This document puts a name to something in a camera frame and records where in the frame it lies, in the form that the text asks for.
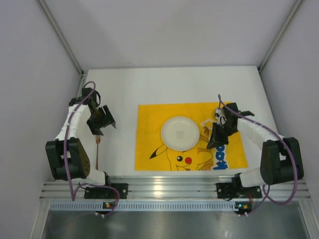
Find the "copper fork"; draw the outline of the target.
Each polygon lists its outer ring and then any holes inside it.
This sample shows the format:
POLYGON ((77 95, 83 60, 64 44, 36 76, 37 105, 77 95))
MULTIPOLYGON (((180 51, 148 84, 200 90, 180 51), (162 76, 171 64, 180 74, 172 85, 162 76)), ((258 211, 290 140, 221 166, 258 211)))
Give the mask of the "copper fork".
POLYGON ((99 135, 96 136, 96 170, 98 170, 98 161, 99 161, 99 144, 101 142, 101 138, 99 135))

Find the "gold spoon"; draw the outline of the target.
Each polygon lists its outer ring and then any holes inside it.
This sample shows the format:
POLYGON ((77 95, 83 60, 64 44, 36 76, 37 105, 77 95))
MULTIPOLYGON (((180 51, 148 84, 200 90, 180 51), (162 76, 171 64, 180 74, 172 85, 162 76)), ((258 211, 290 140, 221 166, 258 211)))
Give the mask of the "gold spoon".
POLYGON ((204 126, 203 127, 203 133, 204 133, 203 140, 205 142, 209 142, 209 132, 210 132, 209 128, 204 126))

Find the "white round plate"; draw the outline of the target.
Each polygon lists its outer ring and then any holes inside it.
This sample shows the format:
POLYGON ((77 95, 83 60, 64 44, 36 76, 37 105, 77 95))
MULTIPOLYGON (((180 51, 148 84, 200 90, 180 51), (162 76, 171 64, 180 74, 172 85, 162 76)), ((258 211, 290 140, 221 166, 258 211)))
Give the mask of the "white round plate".
POLYGON ((200 138, 197 124, 187 117, 172 117, 162 126, 160 132, 165 146, 174 151, 187 151, 196 146, 200 138))

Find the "yellow Pikachu placemat cloth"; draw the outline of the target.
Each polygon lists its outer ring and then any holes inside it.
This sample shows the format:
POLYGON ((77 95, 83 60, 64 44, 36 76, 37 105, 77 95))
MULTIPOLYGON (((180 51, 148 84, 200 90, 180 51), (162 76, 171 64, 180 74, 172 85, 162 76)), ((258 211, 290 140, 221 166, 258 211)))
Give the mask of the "yellow Pikachu placemat cloth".
POLYGON ((136 171, 200 171, 247 168, 240 133, 230 136, 226 146, 207 149, 203 140, 203 127, 209 128, 211 136, 214 111, 217 102, 140 105, 136 138, 136 171), (162 141, 163 124, 172 117, 187 117, 193 120, 200 131, 197 145, 185 152, 169 149, 162 141))

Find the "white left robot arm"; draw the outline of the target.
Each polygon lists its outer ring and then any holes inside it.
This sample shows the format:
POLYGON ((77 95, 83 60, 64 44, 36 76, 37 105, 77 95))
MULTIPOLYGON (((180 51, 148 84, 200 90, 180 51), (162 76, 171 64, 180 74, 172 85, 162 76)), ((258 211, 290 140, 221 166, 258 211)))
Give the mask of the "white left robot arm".
POLYGON ((82 89, 82 95, 69 102, 66 121, 58 136, 48 141, 45 151, 55 180, 85 179, 94 185, 110 186, 104 171, 96 169, 96 151, 89 145, 102 136, 102 129, 116 122, 101 96, 93 88, 82 89))

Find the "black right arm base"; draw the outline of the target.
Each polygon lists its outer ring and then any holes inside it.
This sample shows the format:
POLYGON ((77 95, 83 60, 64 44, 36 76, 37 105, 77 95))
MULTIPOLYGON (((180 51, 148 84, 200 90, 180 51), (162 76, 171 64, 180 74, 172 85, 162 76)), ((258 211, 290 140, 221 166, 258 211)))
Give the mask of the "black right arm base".
POLYGON ((260 186, 243 187, 240 181, 240 174, 235 174, 231 182, 216 183, 217 198, 226 201, 232 199, 261 199, 262 193, 260 186))

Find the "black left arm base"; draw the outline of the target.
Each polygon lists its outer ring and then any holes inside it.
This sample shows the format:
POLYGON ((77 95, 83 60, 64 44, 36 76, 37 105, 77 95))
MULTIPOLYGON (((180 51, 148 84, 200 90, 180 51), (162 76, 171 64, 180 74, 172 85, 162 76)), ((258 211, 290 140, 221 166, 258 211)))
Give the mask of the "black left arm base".
POLYGON ((116 189, 117 194, 113 189, 102 188, 97 186, 86 186, 84 198, 85 199, 127 199, 128 187, 127 183, 112 183, 111 187, 116 189))

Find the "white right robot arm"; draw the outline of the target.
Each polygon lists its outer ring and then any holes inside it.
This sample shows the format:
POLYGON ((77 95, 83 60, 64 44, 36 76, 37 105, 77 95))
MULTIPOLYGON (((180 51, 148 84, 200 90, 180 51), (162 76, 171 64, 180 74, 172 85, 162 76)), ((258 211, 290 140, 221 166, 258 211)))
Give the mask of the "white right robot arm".
POLYGON ((300 144, 296 138, 277 134, 257 122, 252 112, 238 110, 236 103, 217 108, 214 117, 217 121, 212 125, 207 149, 228 145, 230 136, 239 132, 261 150, 260 167, 236 174, 232 178, 234 185, 250 188, 303 179, 300 144))

